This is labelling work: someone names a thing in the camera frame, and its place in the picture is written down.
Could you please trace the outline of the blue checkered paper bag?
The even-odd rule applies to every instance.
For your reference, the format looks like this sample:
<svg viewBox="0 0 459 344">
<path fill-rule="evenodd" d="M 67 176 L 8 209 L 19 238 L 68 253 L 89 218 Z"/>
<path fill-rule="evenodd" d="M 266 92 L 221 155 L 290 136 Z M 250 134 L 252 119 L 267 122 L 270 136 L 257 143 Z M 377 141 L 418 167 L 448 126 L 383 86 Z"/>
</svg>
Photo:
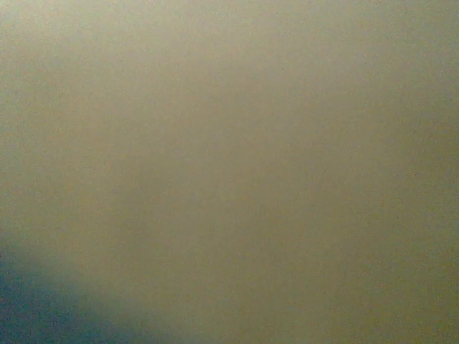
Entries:
<svg viewBox="0 0 459 344">
<path fill-rule="evenodd" d="M 3 1 L 1 258 L 137 343 L 456 343 L 458 3 Z"/>
</svg>

